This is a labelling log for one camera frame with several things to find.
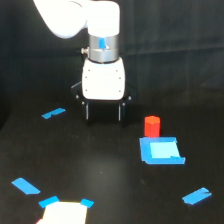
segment black table surface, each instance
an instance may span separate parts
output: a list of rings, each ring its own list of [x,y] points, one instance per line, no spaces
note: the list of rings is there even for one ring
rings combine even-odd
[[[66,112],[41,117],[59,107]],[[93,200],[86,224],[224,222],[223,109],[130,106],[122,128],[117,105],[90,107],[90,126],[80,107],[48,98],[22,98],[13,106],[0,131],[0,223],[36,223],[44,213],[38,202],[52,196]],[[141,161],[139,138],[150,115],[161,118],[161,136],[177,138],[185,165]],[[20,177],[41,193],[14,187]],[[212,196],[194,206],[183,202],[202,187]]]

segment black metal bracket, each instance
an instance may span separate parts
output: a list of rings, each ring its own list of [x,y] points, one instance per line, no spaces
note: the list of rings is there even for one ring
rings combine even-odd
[[[81,102],[85,120],[89,122],[89,103],[91,101],[97,101],[97,100],[89,100],[83,96],[81,81],[71,87],[71,92],[73,96],[76,98],[76,100],[79,100]],[[115,102],[119,104],[118,121],[122,125],[124,124],[124,120],[125,120],[126,105],[130,104],[136,96],[137,96],[137,90],[134,87],[132,87],[130,84],[125,83],[124,96],[120,100],[115,100]]]

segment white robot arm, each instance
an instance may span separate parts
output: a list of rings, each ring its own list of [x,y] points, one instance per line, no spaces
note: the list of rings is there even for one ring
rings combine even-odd
[[[88,56],[82,81],[73,87],[81,85],[87,100],[122,100],[125,71],[119,57],[119,5],[91,0],[34,0],[34,3],[56,36],[67,39],[84,28],[88,30],[89,47],[81,51]]]

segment red block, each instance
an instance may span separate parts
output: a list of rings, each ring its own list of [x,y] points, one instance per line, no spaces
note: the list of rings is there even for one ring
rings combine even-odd
[[[155,116],[145,117],[145,136],[156,138],[160,136],[160,118]]]

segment blue paper square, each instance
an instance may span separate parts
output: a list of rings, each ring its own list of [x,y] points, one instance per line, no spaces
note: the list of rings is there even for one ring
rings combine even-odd
[[[197,191],[194,191],[193,193],[183,197],[182,199],[184,200],[184,202],[186,204],[190,204],[190,205],[194,205],[197,202],[211,196],[212,194],[209,193],[209,190],[207,190],[206,188],[201,188]]]
[[[58,115],[58,114],[61,114],[61,113],[63,113],[63,112],[65,112],[65,109],[58,108],[58,109],[52,111],[51,113],[52,113],[53,115]]]
[[[159,138],[140,138],[140,150],[141,150],[141,159],[147,164],[185,164],[185,158],[179,156],[179,151],[176,146],[176,138],[174,137],[159,137]],[[155,153],[156,148],[159,146],[159,152]]]
[[[86,206],[87,208],[91,208],[93,206],[94,202],[87,200],[87,199],[82,199],[81,205]]]
[[[57,196],[54,196],[54,197],[51,197],[51,198],[48,198],[44,201],[41,201],[39,202],[39,205],[42,207],[42,208],[45,208],[46,206],[50,205],[50,204],[53,204],[55,202],[58,202],[59,199]]]
[[[45,119],[49,119],[51,117],[51,112],[42,115],[42,117],[45,118]]]
[[[17,188],[19,188],[21,191],[23,191],[26,195],[40,193],[40,191],[37,188],[35,188],[33,185],[31,185],[23,178],[16,179],[15,181],[12,182],[12,184]]]

